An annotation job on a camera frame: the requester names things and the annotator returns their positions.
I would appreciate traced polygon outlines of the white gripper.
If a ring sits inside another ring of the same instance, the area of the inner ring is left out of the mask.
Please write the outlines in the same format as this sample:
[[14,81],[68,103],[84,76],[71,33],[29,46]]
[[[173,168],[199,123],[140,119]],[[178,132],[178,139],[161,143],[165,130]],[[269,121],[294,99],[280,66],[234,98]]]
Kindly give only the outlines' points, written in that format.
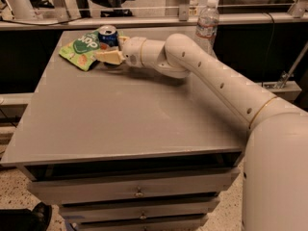
[[118,48],[119,50],[103,51],[99,50],[94,53],[94,57],[97,61],[119,65],[125,59],[125,62],[132,67],[142,67],[141,62],[141,50],[146,41],[146,38],[142,37],[125,37],[119,36]]

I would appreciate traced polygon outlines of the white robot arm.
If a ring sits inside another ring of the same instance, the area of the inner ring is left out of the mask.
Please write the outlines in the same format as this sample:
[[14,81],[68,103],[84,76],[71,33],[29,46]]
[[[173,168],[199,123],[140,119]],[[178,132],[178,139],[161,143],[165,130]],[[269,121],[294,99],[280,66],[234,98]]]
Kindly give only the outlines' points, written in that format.
[[243,231],[308,231],[308,114],[173,34],[164,41],[126,38],[99,50],[104,63],[149,67],[173,78],[195,74],[241,118],[249,132],[244,157]]

